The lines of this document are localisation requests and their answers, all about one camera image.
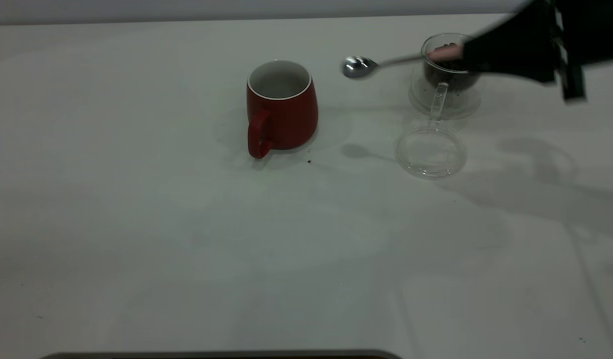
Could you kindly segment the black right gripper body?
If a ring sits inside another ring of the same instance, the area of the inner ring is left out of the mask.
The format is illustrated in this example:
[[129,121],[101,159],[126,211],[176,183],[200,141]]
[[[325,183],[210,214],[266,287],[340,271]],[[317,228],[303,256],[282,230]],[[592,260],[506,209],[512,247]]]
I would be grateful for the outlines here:
[[558,0],[564,100],[586,98],[584,67],[613,61],[613,0]]

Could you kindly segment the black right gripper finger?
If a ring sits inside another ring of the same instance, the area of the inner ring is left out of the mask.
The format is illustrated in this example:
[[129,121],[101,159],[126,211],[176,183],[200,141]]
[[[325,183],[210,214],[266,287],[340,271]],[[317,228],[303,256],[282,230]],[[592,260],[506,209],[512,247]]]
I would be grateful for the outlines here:
[[539,83],[555,81],[552,51],[547,47],[518,41],[469,41],[463,46],[463,60],[469,70],[501,74]]
[[516,14],[469,40],[463,53],[552,54],[554,18],[550,0],[530,0]]

